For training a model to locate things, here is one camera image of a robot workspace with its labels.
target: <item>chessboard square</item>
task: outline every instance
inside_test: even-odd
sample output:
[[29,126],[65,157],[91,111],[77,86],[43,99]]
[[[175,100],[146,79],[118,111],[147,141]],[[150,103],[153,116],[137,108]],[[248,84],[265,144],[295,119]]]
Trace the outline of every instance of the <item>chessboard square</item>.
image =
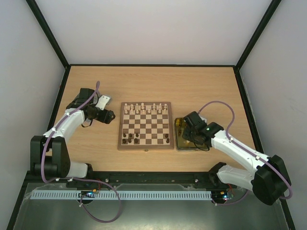
[[146,144],[146,139],[140,139],[140,145],[145,145]]

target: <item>gray floor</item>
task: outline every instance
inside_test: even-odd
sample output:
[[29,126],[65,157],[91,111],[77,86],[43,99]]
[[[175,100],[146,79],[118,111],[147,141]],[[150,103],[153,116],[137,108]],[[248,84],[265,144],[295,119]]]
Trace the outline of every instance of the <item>gray floor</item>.
[[[35,187],[37,184],[30,184],[27,192]],[[26,197],[15,230],[288,229],[280,204],[267,206],[253,194],[228,207],[215,207],[210,201],[123,201],[122,215],[110,224],[89,218],[76,200],[30,200],[29,194]],[[96,200],[88,205],[88,210],[103,220],[112,219],[117,209],[118,201]]]

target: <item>black metal frame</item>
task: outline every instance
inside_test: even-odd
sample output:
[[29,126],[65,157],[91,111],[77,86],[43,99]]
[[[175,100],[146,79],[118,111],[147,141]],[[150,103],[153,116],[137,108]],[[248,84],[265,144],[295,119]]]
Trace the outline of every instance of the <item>black metal frame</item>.
[[[147,64],[71,64],[69,65],[64,54],[61,51],[60,46],[58,45],[51,29],[49,28],[42,12],[40,11],[37,3],[35,0],[26,0],[29,4],[29,7],[31,8],[33,14],[35,15],[37,21],[39,22],[40,26],[42,27],[43,31],[45,32],[48,40],[50,41],[52,47],[54,48],[55,52],[57,53],[60,61],[62,62],[65,70],[62,84],[57,96],[56,103],[54,105],[50,122],[48,124],[48,129],[50,129],[56,119],[56,115],[58,113],[59,104],[62,99],[65,85],[67,82],[67,78],[71,69],[71,66],[141,66],[141,67],[232,67],[235,73],[237,85],[240,91],[242,103],[245,109],[245,113],[247,116],[249,128],[251,131],[251,135],[255,144],[255,148],[257,151],[263,152],[263,148],[261,145],[261,141],[259,138],[259,134],[255,125],[254,117],[248,102],[248,97],[244,88],[244,84],[242,82],[242,78],[240,75],[240,69],[242,68],[244,62],[248,58],[250,52],[252,51],[254,45],[256,44],[257,40],[259,39],[260,35],[262,34],[263,30],[265,29],[266,25],[268,24],[269,20],[273,16],[274,12],[276,11],[279,3],[281,0],[272,0],[267,11],[265,12],[262,20],[260,21],[256,31],[254,32],[252,38],[250,39],[247,47],[245,48],[244,52],[242,53],[241,58],[239,59],[238,63],[233,65],[147,65]],[[125,183],[144,183],[147,184],[148,181],[151,181],[151,184],[154,183],[154,181],[157,181],[157,183],[165,183],[165,184],[172,184],[172,180],[176,178],[177,184],[195,184],[196,186],[206,186],[206,183],[204,184],[198,184],[195,182],[195,179],[199,178],[201,175],[205,175],[206,172],[94,172],[95,175],[97,175],[100,178],[108,177],[110,180],[110,183],[116,184],[118,182],[125,182]],[[42,182],[41,178],[38,176],[32,176],[30,172],[27,173],[24,183],[22,185],[22,188],[20,190],[20,193],[18,195],[9,225],[7,227],[8,230],[13,229],[20,205],[22,203],[24,193],[26,190],[26,187],[28,183],[40,183]],[[69,186],[83,186],[77,185],[77,184],[70,184]],[[285,200],[281,200],[283,212],[285,214],[285,218],[288,224],[289,229],[295,230],[295,226],[287,205],[287,202]]]

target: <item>white slotted strip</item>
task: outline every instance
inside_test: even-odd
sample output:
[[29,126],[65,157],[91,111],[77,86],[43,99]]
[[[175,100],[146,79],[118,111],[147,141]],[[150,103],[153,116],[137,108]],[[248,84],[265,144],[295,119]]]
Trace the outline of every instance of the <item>white slotted strip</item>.
[[[121,200],[211,200],[209,191],[118,191]],[[75,200],[81,191],[75,190],[35,190],[31,198],[34,200]],[[117,200],[114,191],[100,191],[84,199]]]

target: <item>chessboard border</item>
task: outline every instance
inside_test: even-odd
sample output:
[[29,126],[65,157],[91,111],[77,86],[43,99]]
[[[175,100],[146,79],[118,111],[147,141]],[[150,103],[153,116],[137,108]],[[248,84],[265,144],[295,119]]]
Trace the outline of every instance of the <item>chessboard border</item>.
[[172,104],[170,102],[146,102],[143,103],[162,103],[167,104],[168,107],[168,128],[169,128],[169,145],[122,145],[121,144],[121,130],[123,128],[124,119],[124,106],[127,104],[141,104],[142,102],[122,102],[120,104],[120,120],[119,120],[119,130],[118,130],[118,144],[117,149],[123,150],[173,150],[174,149],[174,130],[173,130],[173,115],[172,115]]

